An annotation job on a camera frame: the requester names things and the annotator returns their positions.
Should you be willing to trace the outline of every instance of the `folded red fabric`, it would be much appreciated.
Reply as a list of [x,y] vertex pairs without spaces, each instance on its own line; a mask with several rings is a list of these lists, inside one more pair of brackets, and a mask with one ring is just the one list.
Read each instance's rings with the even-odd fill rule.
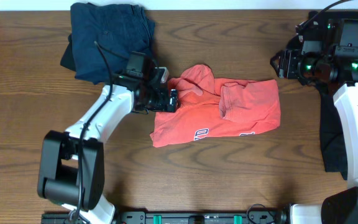
[[169,88],[178,91],[176,113],[156,113],[153,146],[162,147],[205,137],[260,134],[279,127],[280,101],[275,80],[214,78],[205,65],[195,65]]

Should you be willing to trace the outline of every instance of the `black cloth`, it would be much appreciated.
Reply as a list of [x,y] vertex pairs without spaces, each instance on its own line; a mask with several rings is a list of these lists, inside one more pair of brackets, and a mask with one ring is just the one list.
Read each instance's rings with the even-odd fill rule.
[[[152,55],[155,23],[144,9],[130,4],[71,6],[72,34],[60,65],[76,71],[75,78],[97,84],[108,80],[109,73],[94,41],[105,49],[129,58],[132,51]],[[127,59],[104,51],[114,72],[126,67]]]
[[[309,12],[308,18],[312,18],[317,12]],[[319,29],[324,29],[328,19],[358,19],[358,12],[341,11],[325,12],[319,15],[316,22]],[[287,44],[288,49],[299,49],[301,43],[298,36],[292,38]],[[323,155],[326,172],[340,172],[343,179],[347,180],[347,156],[345,140],[342,131],[341,119],[334,106],[333,97],[329,94],[326,85],[316,85],[321,97],[320,118],[320,149]]]

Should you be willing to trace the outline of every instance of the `folded clothing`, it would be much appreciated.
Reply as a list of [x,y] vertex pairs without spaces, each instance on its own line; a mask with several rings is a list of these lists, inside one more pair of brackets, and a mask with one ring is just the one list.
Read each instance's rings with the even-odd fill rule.
[[176,113],[156,113],[153,146],[162,147],[205,137],[260,134],[279,127],[280,102],[275,80],[257,82],[214,78],[196,65],[172,78],[178,91]]
[[75,78],[97,84],[108,80],[109,73],[94,41],[124,56],[104,52],[110,68],[118,72],[126,67],[132,51],[152,57],[155,23],[144,9],[130,4],[95,6],[75,3],[71,6],[72,34],[60,65],[76,71]]

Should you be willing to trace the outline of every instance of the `wooden table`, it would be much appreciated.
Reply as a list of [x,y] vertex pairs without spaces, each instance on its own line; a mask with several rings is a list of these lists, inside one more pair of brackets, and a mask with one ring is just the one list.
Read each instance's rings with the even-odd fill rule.
[[[149,11],[161,65],[177,77],[208,64],[215,77],[276,78],[269,58],[308,11]],[[36,192],[45,134],[64,131],[94,103],[101,85],[59,65],[69,12],[0,12],[0,223],[37,223],[61,210]],[[105,146],[104,193],[148,210],[246,210],[253,203],[321,203],[346,188],[325,173],[319,95],[278,80],[281,126],[265,134],[152,147],[154,114],[125,117]]]

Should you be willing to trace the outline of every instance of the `navy blue cloth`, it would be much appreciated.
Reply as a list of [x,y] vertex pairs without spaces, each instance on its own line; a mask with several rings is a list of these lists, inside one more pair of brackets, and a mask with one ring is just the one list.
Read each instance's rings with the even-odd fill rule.
[[[108,80],[109,73],[94,41],[105,49],[129,58],[132,51],[152,55],[155,23],[146,18],[144,9],[130,4],[95,6],[75,3],[71,6],[72,57],[65,52],[61,65],[76,70],[75,78],[94,84]],[[106,51],[112,71],[126,67],[127,60]]]

